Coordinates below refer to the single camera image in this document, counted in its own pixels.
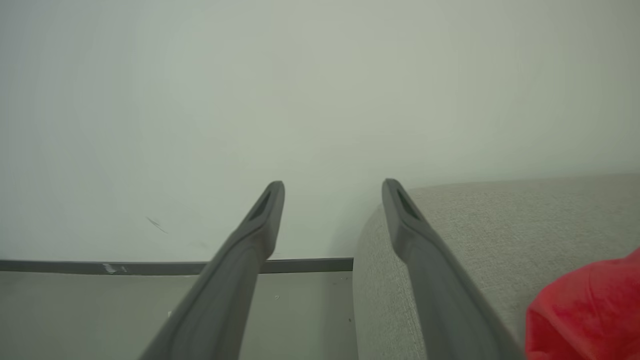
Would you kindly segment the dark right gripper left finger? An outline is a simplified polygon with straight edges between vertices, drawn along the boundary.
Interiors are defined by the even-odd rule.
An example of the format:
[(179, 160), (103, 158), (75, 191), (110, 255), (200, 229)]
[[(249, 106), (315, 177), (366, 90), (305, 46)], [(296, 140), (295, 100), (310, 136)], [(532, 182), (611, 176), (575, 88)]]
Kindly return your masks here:
[(285, 202), (269, 183), (142, 353), (142, 360), (237, 360), (258, 275), (274, 253)]

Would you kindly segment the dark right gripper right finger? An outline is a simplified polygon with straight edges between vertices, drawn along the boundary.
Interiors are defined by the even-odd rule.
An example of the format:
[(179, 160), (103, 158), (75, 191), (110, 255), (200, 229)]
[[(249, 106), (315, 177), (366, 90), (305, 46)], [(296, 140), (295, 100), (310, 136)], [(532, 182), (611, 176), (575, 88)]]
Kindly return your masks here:
[(523, 360), (525, 353), (398, 180), (382, 183), (391, 246), (404, 262), (430, 360)]

